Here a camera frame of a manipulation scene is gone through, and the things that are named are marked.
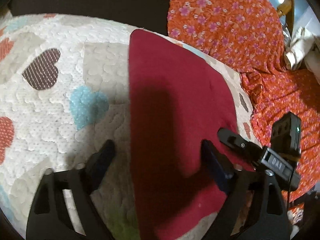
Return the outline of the dark red shirt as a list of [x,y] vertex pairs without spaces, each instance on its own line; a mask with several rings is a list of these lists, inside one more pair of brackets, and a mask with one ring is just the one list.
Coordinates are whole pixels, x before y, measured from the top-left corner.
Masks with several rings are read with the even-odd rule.
[[130,171],[141,239],[177,239],[221,209],[225,194],[202,165],[201,141],[237,130],[231,91],[204,59],[141,29],[129,44]]

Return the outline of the orange floral fabric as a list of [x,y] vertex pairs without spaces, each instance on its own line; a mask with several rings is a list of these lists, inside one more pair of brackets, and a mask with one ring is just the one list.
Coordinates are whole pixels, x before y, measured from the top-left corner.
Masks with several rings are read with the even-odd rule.
[[302,121],[294,201],[319,181],[319,84],[307,69],[285,67],[284,35],[269,0],[170,0],[168,34],[237,71],[253,106],[244,125],[263,144],[287,112]]

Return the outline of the wooden bed post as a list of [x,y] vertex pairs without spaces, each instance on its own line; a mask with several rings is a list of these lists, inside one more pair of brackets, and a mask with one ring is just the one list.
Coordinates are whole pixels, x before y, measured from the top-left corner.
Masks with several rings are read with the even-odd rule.
[[293,33],[293,24],[295,20],[295,0],[283,0],[278,2],[276,12],[279,18],[285,17],[285,23],[282,24],[283,31],[291,37]]

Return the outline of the heart patterned quilt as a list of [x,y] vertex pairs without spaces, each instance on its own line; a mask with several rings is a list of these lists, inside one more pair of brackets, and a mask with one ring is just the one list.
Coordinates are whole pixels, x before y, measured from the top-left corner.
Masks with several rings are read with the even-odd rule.
[[1,209],[25,236],[46,169],[120,151],[93,202],[116,239],[139,239],[130,161],[131,25],[74,15],[1,18]]

